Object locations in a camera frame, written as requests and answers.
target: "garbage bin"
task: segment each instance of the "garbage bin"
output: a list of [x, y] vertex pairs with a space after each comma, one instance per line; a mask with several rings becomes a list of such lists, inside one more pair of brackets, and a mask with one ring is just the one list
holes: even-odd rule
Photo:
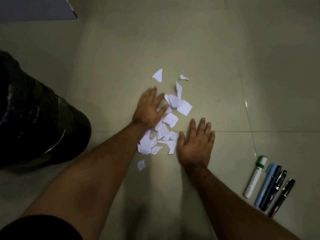
[[91, 124], [83, 113], [0, 51], [0, 169], [72, 160], [90, 137]]

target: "white marker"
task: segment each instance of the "white marker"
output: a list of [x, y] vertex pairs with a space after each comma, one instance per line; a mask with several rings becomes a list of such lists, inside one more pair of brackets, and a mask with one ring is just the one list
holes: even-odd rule
[[248, 187], [247, 189], [245, 190], [244, 192], [244, 197], [246, 198], [250, 198], [251, 195], [252, 195], [252, 192], [254, 191], [254, 187], [256, 186], [258, 180], [259, 180], [259, 177], [262, 173], [262, 170], [264, 168], [264, 165], [266, 164], [268, 158], [266, 156], [261, 156], [258, 161], [257, 161], [257, 164], [256, 164], [256, 170], [254, 171], [252, 177], [251, 177], [251, 180], [250, 180], [250, 183], [248, 184]]

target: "dark shorts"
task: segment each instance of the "dark shorts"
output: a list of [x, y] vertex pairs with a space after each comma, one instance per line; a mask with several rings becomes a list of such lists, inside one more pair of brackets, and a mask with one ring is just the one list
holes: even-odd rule
[[20, 218], [0, 231], [0, 239], [82, 239], [68, 222], [47, 215]]

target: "pen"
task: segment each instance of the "pen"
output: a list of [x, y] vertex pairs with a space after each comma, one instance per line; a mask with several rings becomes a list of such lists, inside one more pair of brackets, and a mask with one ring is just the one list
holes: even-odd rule
[[256, 163], [256, 170], [254, 171], [252, 177], [251, 177], [251, 180], [250, 180], [250, 183], [248, 184], [245, 192], [244, 192], [244, 197], [246, 198], [250, 198], [250, 196], [252, 195], [252, 192], [254, 191], [254, 187], [256, 186], [258, 180], [259, 180], [259, 177], [262, 173], [262, 170], [264, 168], [264, 165], [266, 164], [268, 158], [266, 156], [261, 156], [259, 157], [257, 163]]
[[283, 170], [279, 176], [277, 177], [277, 179], [275, 180], [272, 188], [270, 189], [269, 194], [266, 197], [266, 201], [264, 202], [264, 205], [262, 206], [261, 210], [262, 211], [266, 211], [269, 207], [269, 205], [271, 204], [272, 200], [274, 199], [275, 195], [278, 193], [283, 181], [285, 180], [287, 176], [287, 171]]
[[269, 217], [274, 217], [274, 215], [277, 213], [278, 209], [280, 208], [280, 206], [282, 205], [282, 203], [285, 201], [290, 191], [292, 190], [295, 182], [296, 181], [292, 178], [290, 178], [287, 181], [286, 185], [282, 188], [281, 195], [278, 197], [277, 201], [274, 203], [273, 207], [271, 208], [268, 214]]
[[263, 197], [266, 195], [268, 187], [270, 185], [271, 180], [274, 178], [275, 170], [277, 169], [277, 164], [271, 163], [266, 170], [266, 178], [263, 182], [263, 185], [259, 191], [256, 201], [254, 202], [254, 206], [259, 208]]
[[280, 165], [277, 165], [277, 166], [276, 166], [276, 168], [275, 168], [275, 170], [274, 170], [274, 172], [273, 172], [273, 175], [271, 176], [271, 180], [270, 180], [270, 182], [269, 182], [269, 185], [268, 185], [268, 187], [267, 187], [267, 189], [266, 189], [266, 193], [264, 194], [264, 196], [263, 196], [262, 199], [261, 199], [261, 202], [260, 202], [260, 205], [259, 205], [259, 208], [260, 208], [260, 209], [262, 209], [262, 206], [263, 206], [264, 203], [266, 202], [267, 196], [269, 195], [270, 190], [272, 189], [273, 184], [275, 183], [278, 175], [280, 174], [281, 169], [282, 169], [282, 167], [281, 167]]

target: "forearm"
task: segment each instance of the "forearm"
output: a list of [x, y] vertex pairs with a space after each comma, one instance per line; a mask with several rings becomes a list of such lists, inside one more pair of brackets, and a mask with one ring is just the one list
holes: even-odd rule
[[55, 215], [72, 224], [84, 239], [98, 238], [144, 133], [143, 127], [131, 123], [74, 162], [46, 188], [23, 216]]
[[206, 167], [189, 166], [186, 173], [197, 189], [219, 240], [298, 239], [232, 192]]

